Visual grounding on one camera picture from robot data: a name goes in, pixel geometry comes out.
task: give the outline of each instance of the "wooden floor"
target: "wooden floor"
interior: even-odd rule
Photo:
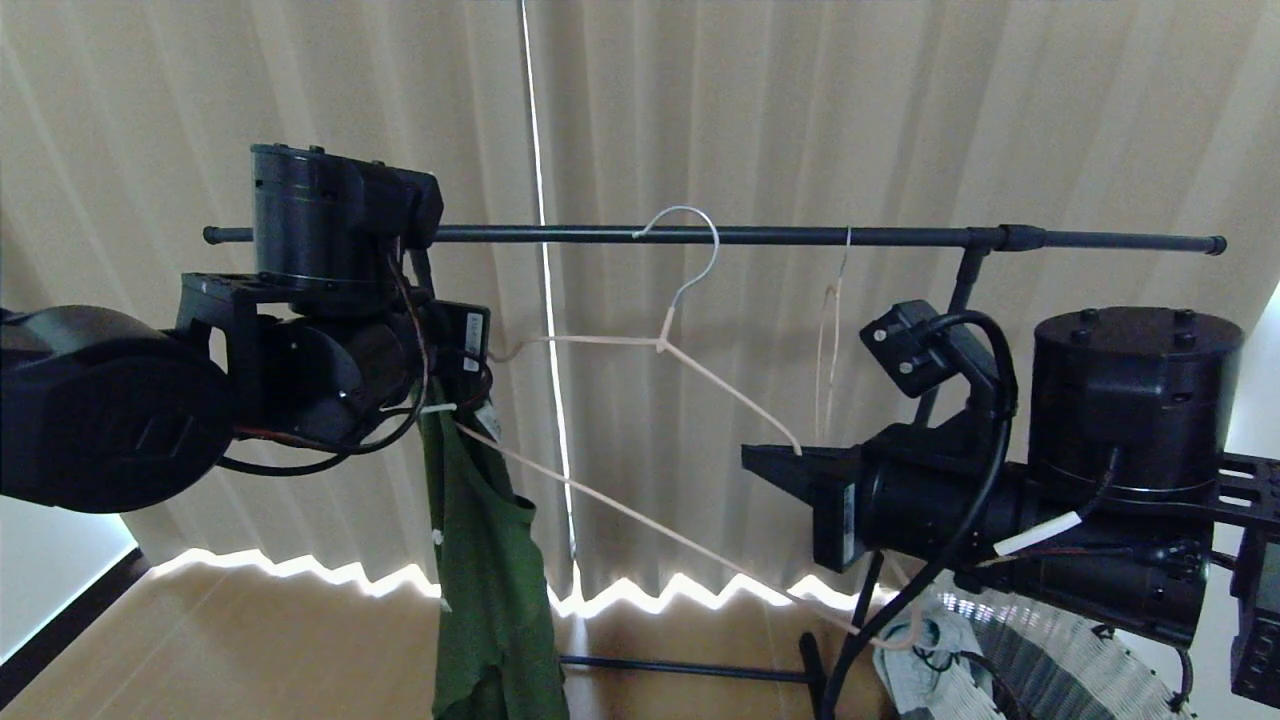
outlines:
[[[256,566],[187,565],[143,578],[4,711],[26,719],[428,717],[439,603],[406,584],[355,583]],[[566,652],[800,670],[804,629],[829,659],[838,637],[808,614],[737,594],[712,611],[687,598],[650,615],[621,602],[557,619]],[[566,669],[575,719],[809,719],[799,684]],[[887,717],[861,659],[841,717]]]

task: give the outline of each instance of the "curtain fold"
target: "curtain fold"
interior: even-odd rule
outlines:
[[[529,14],[549,223],[641,224],[692,204],[722,224],[1230,238],[1222,258],[992,256],[972,306],[1009,329],[1024,373],[1032,328],[1050,315],[1140,302],[1252,327],[1280,275],[1276,3],[531,3]],[[707,258],[556,247],[558,331],[655,333]],[[840,259],[726,247],[672,333],[804,442],[818,439],[818,314]],[[856,331],[895,301],[945,307],[957,260],[850,252],[829,443],[910,416]],[[769,580],[813,571],[806,507],[737,464],[739,443],[782,442],[773,428],[648,350],[562,346],[561,359],[579,480]],[[961,400],[950,383],[938,416]],[[1024,447],[1021,418],[1011,457]],[[573,519],[586,597],[621,578],[654,594],[677,571],[713,591],[727,580],[608,509],[577,503]],[[851,589],[852,574],[819,575]]]
[[[4,302],[84,302],[170,327],[179,273],[252,272],[252,250],[206,246],[206,224],[251,222],[253,142],[436,174],[445,223],[536,222],[527,81],[513,4],[5,3]],[[494,311],[493,342],[544,332],[536,247],[431,250],[440,297]],[[557,447],[545,363],[495,370],[506,442]],[[288,448],[232,454],[291,464]],[[558,487],[513,471],[539,506],[534,534],[553,585],[571,582]],[[434,579],[421,446],[320,475],[215,469],[125,516],[152,562],[189,547],[261,548],[364,564],[413,562]]]

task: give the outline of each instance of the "green garment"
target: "green garment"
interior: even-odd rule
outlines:
[[[443,402],[439,387],[431,404]],[[419,421],[449,610],[436,644],[438,720],[568,719],[543,555],[529,534],[534,505],[511,488],[502,455],[461,434],[489,436],[475,414]]]

